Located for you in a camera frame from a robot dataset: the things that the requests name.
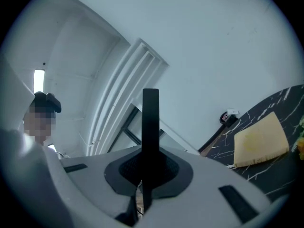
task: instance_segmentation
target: white wall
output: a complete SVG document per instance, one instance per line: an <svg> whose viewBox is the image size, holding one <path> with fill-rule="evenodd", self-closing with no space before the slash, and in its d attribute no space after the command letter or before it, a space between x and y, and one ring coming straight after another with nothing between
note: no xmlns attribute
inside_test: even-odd
<svg viewBox="0 0 304 228"><path fill-rule="evenodd" d="M80 0L130 43L145 40L170 68L161 119L198 149L229 107L245 113L303 82L302 49L271 0Z"/></svg>
<svg viewBox="0 0 304 228"><path fill-rule="evenodd" d="M83 127L86 116L91 116L86 110L98 101L96 94L128 46L77 0L33 0L12 26L1 51L30 90L35 69L45 70L44 92L54 93L62 106L47 143L77 157L85 154L78 133L90 129Z"/></svg>

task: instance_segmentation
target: cable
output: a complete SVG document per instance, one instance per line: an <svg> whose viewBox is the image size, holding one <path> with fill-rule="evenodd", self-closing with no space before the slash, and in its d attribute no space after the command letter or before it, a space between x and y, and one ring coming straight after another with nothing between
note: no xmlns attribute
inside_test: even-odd
<svg viewBox="0 0 304 228"><path fill-rule="evenodd" d="M62 154L62 153L60 153L60 152L58 152L58 151L56 151L56 154L60 154L63 158L70 158L68 155Z"/></svg>
<svg viewBox="0 0 304 228"><path fill-rule="evenodd" d="M138 213L140 213L141 215L143 215L138 209L136 209Z"/></svg>

